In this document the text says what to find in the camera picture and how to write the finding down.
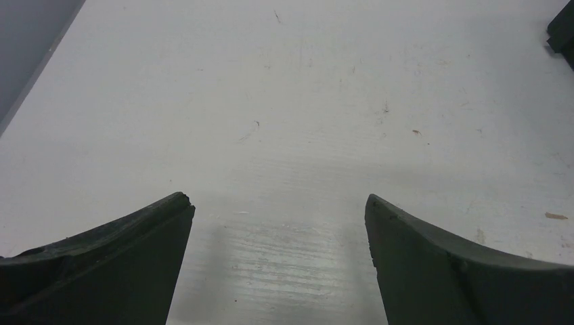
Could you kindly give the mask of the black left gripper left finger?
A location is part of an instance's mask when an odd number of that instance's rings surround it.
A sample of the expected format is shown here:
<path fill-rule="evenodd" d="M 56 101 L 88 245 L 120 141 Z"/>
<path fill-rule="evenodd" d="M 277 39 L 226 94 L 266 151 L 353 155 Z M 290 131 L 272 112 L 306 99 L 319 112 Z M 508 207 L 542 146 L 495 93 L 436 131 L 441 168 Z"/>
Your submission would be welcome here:
<path fill-rule="evenodd" d="M 182 192 L 1 259 L 2 324 L 165 324 L 195 208 Z"/>

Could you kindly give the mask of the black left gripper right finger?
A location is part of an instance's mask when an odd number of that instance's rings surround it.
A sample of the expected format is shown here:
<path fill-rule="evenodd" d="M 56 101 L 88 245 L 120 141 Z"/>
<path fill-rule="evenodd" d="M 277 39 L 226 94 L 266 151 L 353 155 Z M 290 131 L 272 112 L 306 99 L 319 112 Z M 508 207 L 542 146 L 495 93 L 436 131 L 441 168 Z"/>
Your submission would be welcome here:
<path fill-rule="evenodd" d="M 365 223 L 389 324 L 572 324 L 573 267 L 477 244 L 371 194 Z"/>

